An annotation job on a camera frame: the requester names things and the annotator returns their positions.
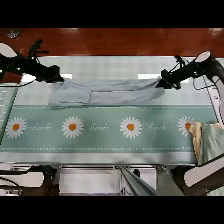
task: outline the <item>daisy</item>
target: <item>daisy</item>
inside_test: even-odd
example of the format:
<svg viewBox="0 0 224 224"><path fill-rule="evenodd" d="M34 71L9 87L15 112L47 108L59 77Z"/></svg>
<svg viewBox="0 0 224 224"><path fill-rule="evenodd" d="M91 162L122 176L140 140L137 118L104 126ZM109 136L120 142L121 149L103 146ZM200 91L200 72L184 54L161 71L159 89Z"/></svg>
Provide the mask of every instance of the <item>daisy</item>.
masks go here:
<svg viewBox="0 0 224 224"><path fill-rule="evenodd" d="M6 126L6 135L8 138L17 138L26 130L26 121L22 117L14 117Z"/></svg>
<svg viewBox="0 0 224 224"><path fill-rule="evenodd" d="M190 126L194 123L195 123L194 119L185 116L179 119L177 127L178 127L178 130L182 132L182 135L184 135L185 137L188 137L189 135L188 130Z"/></svg>
<svg viewBox="0 0 224 224"><path fill-rule="evenodd" d="M140 121L134 117L126 117L126 119L123 119L120 127L120 131L123 132L123 135L126 135L126 138L130 139L139 136L141 134L140 130L142 130Z"/></svg>
<svg viewBox="0 0 224 224"><path fill-rule="evenodd" d="M75 138L76 136L79 136L82 134L83 130L83 121L79 119L78 117L69 117L69 119L66 119L65 122L63 122L62 130L64 131L64 134L66 138Z"/></svg>

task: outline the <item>wooden floor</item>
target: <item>wooden floor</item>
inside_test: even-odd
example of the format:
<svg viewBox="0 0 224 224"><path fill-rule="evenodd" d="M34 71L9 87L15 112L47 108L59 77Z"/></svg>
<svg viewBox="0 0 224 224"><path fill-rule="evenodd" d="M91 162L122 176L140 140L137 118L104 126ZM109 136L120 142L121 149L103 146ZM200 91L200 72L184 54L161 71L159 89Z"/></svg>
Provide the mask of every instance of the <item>wooden floor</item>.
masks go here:
<svg viewBox="0 0 224 224"><path fill-rule="evenodd" d="M27 54L42 38L43 50L51 56L139 55L197 56L210 50L224 57L224 28L19 28L21 35L9 39L8 28L0 28L0 42Z"/></svg>

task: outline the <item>metal stand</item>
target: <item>metal stand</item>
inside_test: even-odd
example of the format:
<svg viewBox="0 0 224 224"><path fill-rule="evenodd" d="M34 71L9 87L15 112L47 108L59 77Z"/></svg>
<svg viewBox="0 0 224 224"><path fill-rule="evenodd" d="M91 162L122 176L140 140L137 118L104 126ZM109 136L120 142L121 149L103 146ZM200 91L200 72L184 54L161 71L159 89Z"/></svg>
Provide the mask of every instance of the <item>metal stand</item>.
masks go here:
<svg viewBox="0 0 224 224"><path fill-rule="evenodd" d="M10 38L10 39L15 39L17 38L20 34L21 34L21 31L20 30L16 30L16 31L13 31L12 29L10 29L10 33L7 33L7 36Z"/></svg>

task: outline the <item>white daisy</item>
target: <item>white daisy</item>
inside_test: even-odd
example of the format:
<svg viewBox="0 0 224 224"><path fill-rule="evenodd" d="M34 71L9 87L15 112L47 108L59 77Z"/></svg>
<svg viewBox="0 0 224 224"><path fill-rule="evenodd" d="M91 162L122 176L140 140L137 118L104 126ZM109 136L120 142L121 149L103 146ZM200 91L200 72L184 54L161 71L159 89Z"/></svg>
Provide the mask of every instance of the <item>white daisy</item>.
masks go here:
<svg viewBox="0 0 224 224"><path fill-rule="evenodd" d="M22 117L14 117L6 126L6 135L8 138L17 138L26 130L26 121Z"/></svg>
<svg viewBox="0 0 224 224"><path fill-rule="evenodd" d="M66 119L66 121L63 122L62 127L62 131L64 131L63 135L65 135L66 138L70 137L71 139L82 134L81 131L83 130L84 125L83 121L78 117L69 117L69 119Z"/></svg>
<svg viewBox="0 0 224 224"><path fill-rule="evenodd" d="M134 117L126 117L126 119L123 119L120 127L120 131L123 132L123 135L126 135L126 138L130 139L139 136L141 134L140 130L142 130L140 121Z"/></svg>
<svg viewBox="0 0 224 224"><path fill-rule="evenodd" d="M179 119L177 127L178 127L178 130L182 132L182 135L184 135L185 137L188 137L189 135L188 129L194 123L195 123L194 119L185 116Z"/></svg>

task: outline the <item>flower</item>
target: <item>flower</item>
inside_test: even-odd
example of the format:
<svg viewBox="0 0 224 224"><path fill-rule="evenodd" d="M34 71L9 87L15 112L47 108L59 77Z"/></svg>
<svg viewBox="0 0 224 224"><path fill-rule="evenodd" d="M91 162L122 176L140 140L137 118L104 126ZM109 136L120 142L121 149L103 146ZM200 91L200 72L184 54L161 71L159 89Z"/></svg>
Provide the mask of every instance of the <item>flower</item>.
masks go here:
<svg viewBox="0 0 224 224"><path fill-rule="evenodd" d="M8 138L17 138L26 130L26 121L22 117L14 117L6 126L6 135Z"/></svg>
<svg viewBox="0 0 224 224"><path fill-rule="evenodd" d="M66 138L75 138L76 136L79 136L82 134L83 130L83 121L79 119L78 117L69 117L69 119L66 119L65 122L63 122L62 130L64 131L64 134Z"/></svg>
<svg viewBox="0 0 224 224"><path fill-rule="evenodd" d="M188 137L188 134L189 134L188 129L194 123L195 123L194 119L185 116L179 119L177 127L178 127L178 130L182 132L182 135L184 135L185 137Z"/></svg>
<svg viewBox="0 0 224 224"><path fill-rule="evenodd" d="M123 135L126 135L126 138L130 139L139 136L141 134L140 130L142 130L140 121L134 117L126 117L126 119L123 119L120 127L120 131L123 132Z"/></svg>

